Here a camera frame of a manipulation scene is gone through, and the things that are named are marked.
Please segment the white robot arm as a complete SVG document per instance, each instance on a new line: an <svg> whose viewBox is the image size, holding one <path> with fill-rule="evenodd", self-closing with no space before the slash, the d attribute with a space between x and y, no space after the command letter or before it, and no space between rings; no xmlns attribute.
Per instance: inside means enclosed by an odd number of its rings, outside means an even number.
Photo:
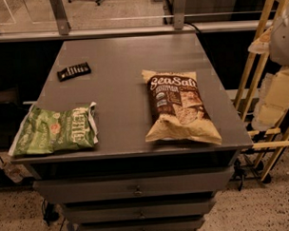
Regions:
<svg viewBox="0 0 289 231"><path fill-rule="evenodd" d="M269 46L271 61L289 66L289 3L274 23Z"/></svg>

